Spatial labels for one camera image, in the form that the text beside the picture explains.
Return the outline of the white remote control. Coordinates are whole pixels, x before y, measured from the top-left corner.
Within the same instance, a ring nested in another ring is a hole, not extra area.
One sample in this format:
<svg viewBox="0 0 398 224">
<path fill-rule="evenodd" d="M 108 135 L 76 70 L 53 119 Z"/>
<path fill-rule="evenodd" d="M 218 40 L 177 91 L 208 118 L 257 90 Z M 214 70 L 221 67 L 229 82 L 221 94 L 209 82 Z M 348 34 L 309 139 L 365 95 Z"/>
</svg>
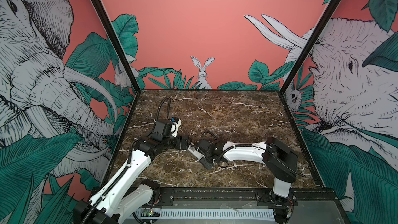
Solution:
<svg viewBox="0 0 398 224">
<path fill-rule="evenodd" d="M 202 153 L 200 153 L 200 152 L 199 152 L 196 148 L 194 148 L 194 147 L 191 147 L 191 146 L 190 146 L 190 147 L 188 148 L 188 151 L 196 157 L 197 161 L 203 161 L 203 160 L 205 159 L 205 156 L 204 156 Z"/>
</svg>

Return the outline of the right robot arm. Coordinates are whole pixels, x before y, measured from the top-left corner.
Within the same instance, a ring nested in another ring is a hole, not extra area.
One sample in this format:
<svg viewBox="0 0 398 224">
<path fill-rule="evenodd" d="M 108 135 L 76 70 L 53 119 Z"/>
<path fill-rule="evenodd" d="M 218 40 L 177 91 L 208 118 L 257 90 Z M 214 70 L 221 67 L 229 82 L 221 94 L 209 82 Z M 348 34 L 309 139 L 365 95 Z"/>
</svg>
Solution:
<svg viewBox="0 0 398 224">
<path fill-rule="evenodd" d="M 212 143 L 200 140 L 188 148 L 208 170 L 229 161 L 250 161 L 265 165 L 274 176 L 271 201 L 275 204 L 293 205 L 291 185 L 296 181 L 298 154 L 277 138 L 259 143 Z"/>
</svg>

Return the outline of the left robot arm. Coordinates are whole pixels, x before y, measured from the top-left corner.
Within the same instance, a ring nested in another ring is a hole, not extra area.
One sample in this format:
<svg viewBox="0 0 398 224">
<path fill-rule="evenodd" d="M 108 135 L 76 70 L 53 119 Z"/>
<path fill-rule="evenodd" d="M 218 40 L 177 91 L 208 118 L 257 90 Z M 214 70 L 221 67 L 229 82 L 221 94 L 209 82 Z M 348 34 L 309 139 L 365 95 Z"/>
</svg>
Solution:
<svg viewBox="0 0 398 224">
<path fill-rule="evenodd" d="M 75 224 L 122 224 L 138 208 L 160 200 L 160 186 L 144 181 L 131 193 L 128 190 L 142 171 L 165 149 L 188 149 L 191 139 L 179 135 L 181 120 L 159 119 L 145 136 L 131 144 L 123 167 L 88 202 L 79 201 L 73 210 Z"/>
</svg>

